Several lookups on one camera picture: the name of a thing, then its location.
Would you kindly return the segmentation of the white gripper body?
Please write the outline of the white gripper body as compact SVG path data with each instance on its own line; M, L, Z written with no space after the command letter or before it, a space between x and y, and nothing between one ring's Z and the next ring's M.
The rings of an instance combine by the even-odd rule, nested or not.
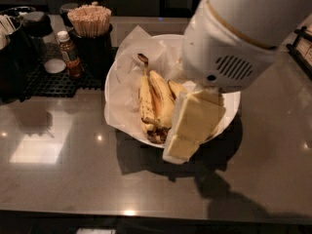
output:
M249 40L202 0L184 31L181 60L186 77L223 93L246 89L273 62L275 48Z

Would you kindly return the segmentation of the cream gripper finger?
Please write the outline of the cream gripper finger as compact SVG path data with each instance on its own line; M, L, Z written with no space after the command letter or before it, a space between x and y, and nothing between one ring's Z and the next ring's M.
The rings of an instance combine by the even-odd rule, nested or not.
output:
M203 90L181 95L175 104L163 159L172 164L188 162L200 144L215 134L225 111L219 93Z

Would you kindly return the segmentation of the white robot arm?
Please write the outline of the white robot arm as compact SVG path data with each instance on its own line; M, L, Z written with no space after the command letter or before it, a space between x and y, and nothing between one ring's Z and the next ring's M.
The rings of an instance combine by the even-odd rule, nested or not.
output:
M165 161L193 156L224 116L221 96L249 87L311 12L311 0L201 0L181 48L184 74L196 87L175 101Z

